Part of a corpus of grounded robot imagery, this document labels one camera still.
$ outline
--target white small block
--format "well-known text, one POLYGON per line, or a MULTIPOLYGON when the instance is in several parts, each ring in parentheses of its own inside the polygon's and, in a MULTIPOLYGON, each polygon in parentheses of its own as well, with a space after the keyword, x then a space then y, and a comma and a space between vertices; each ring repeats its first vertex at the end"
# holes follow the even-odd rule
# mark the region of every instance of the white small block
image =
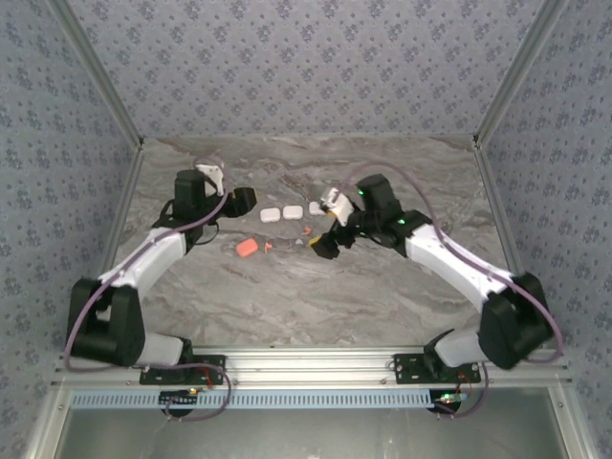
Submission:
POLYGON ((280 220, 280 208, 262 208, 259 218, 264 223, 277 222, 280 220))
POLYGON ((308 205, 308 211, 311 215, 325 215, 325 212, 321 210, 321 206, 317 201, 313 201, 308 205))
POLYGON ((283 208, 283 218, 285 220, 299 220, 304 216, 302 206, 285 206, 283 208))

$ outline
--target yellow object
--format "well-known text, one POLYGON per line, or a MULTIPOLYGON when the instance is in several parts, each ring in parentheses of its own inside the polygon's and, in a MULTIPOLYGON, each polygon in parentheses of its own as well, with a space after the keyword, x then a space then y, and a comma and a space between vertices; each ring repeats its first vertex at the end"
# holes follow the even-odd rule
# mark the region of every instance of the yellow object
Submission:
POLYGON ((314 244, 318 242, 320 238, 321 236, 313 237, 310 241, 308 241, 308 245, 312 247, 314 244))

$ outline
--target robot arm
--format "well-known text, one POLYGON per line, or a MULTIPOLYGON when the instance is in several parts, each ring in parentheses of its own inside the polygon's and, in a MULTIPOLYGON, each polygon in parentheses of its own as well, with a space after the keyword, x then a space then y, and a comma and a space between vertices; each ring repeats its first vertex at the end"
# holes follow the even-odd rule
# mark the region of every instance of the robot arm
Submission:
MULTIPOLYGON (((480 326, 449 330, 425 346, 427 366, 434 375, 472 361, 489 360, 500 368, 513 368, 552 335, 544 317, 529 301, 450 253, 423 213, 403 211, 383 175, 361 180, 358 189, 364 210, 336 188, 323 194, 320 206, 336 221, 329 232, 311 241, 315 252, 332 259, 339 255, 339 246, 350 249, 357 237, 369 238, 430 268, 481 315, 480 326)), ((533 275, 515 276, 486 263, 448 236, 445 241, 489 272, 523 287, 546 306, 541 284, 533 275)))
MULTIPOLYGON (((178 172, 174 199, 166 203, 153 229, 130 255, 97 279, 82 278, 73 287, 69 335, 92 294, 102 283, 120 274, 87 314, 76 335, 72 355, 119 366, 174 365, 186 359, 186 349, 190 350, 190 345, 186 345, 188 340, 145 331, 141 301, 160 276, 193 248, 202 236, 203 225, 171 233, 160 240, 159 236, 198 222, 221 204, 224 195, 221 169, 213 165, 196 167, 196 170, 178 172), (149 250, 128 263, 135 253, 154 240, 157 242, 149 250)), ((215 224, 218 217, 242 216, 255 204, 252 188, 237 188, 207 225, 215 224)))

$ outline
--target gray marble surface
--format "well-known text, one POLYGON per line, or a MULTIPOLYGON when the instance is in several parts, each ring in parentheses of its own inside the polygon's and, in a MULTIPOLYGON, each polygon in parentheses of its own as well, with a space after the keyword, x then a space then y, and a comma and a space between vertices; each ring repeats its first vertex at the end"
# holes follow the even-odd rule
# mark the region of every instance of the gray marble surface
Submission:
MULTIPOLYGON (((117 260, 143 240, 173 196, 176 172, 198 157, 221 160, 233 186, 253 186, 258 196, 252 213, 220 219, 214 242, 194 248, 151 289, 142 308, 153 331, 199 344, 423 344, 448 328, 474 323, 475 310, 453 288, 393 251, 359 241, 328 261, 308 248, 303 227, 319 234, 332 224, 330 217, 309 215, 308 202, 367 160, 385 159, 409 170, 431 197, 446 232, 505 266, 476 161, 460 142, 410 137, 165 139, 147 140, 143 153, 117 260), (305 218, 259 221, 261 208, 285 205, 304 206, 305 218), (258 241, 260 251, 240 258, 235 247, 249 237, 258 241), (268 254, 265 242, 273 244, 268 254)), ((425 211, 394 172, 371 170, 376 172, 389 178, 405 209, 425 211)), ((204 237, 211 232, 205 229, 204 237)))

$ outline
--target small orange piece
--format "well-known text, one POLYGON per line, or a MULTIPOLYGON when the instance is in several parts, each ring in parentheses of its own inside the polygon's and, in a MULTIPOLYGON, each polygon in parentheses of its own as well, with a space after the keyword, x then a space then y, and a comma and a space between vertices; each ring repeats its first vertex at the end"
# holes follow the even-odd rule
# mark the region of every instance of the small orange piece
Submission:
POLYGON ((236 251, 243 258, 253 255, 258 250, 259 246, 257 245, 257 241, 255 241, 253 238, 242 241, 236 246, 236 251))

